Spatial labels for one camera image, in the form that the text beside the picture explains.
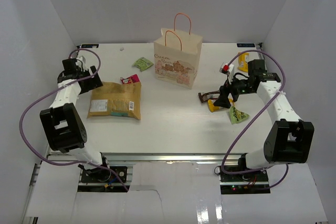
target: red packet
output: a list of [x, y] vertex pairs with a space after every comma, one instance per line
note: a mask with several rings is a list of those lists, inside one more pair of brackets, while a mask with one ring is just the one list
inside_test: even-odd
[[128, 78], [125, 78], [125, 79], [120, 77], [120, 81], [121, 81], [122, 84], [131, 84], [131, 83], [140, 82], [137, 74], [129, 76]]

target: paper shopping bag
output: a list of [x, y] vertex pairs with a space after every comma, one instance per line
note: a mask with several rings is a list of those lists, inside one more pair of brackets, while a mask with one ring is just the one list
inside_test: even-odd
[[[179, 14], [189, 19], [189, 32], [175, 29]], [[174, 29], [162, 28], [161, 35], [154, 41], [155, 77], [191, 89], [197, 76], [203, 38], [191, 33], [191, 20], [183, 13], [176, 14]]]

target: gray wall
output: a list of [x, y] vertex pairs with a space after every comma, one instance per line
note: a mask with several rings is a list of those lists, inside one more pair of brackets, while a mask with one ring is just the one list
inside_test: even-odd
[[[0, 0], [0, 222], [18, 224], [37, 161], [24, 145], [18, 121], [24, 108], [57, 87], [61, 59], [74, 45], [50, 0]], [[31, 143], [47, 145], [39, 111], [24, 122]]]
[[[75, 44], [149, 42], [176, 13], [208, 42], [261, 42], [286, 0], [51, 0]], [[178, 26], [186, 29], [182, 17]]]
[[315, 126], [308, 164], [330, 223], [336, 223], [335, 14], [336, 0], [287, 0], [265, 40], [285, 69], [291, 105]]

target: green snack packet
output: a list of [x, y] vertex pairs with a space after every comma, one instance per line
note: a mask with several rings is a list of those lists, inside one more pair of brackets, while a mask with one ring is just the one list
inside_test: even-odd
[[242, 121], [245, 121], [246, 119], [250, 117], [249, 114], [239, 111], [233, 106], [231, 106], [229, 113], [230, 113], [231, 124], [241, 123]]
[[147, 68], [153, 66], [153, 63], [149, 60], [147, 60], [146, 58], [144, 57], [141, 57], [140, 59], [138, 59], [133, 65], [132, 67], [137, 67], [140, 69], [140, 71], [144, 71], [146, 70]]

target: red bag handle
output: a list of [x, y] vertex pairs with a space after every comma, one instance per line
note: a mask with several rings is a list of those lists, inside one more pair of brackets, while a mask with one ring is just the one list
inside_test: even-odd
[[164, 44], [165, 44], [165, 46], [167, 46], [167, 33], [168, 32], [171, 32], [171, 33], [175, 34], [175, 36], [178, 38], [178, 40], [180, 41], [180, 44], [181, 44], [181, 51], [182, 51], [182, 41], [181, 41], [181, 39], [179, 38], [179, 36], [176, 33], [174, 33], [173, 31], [170, 31], [170, 30], [167, 30], [166, 34], [164, 35]]
[[186, 16], [186, 17], [189, 19], [189, 22], [190, 22], [189, 35], [190, 35], [190, 31], [191, 31], [191, 19], [189, 18], [188, 15], [186, 15], [186, 14], [184, 14], [184, 13], [178, 13], [178, 14], [176, 14], [176, 16], [175, 16], [175, 18], [174, 18], [174, 31], [175, 31], [176, 17], [177, 17], [179, 14], [184, 15], [184, 16]]

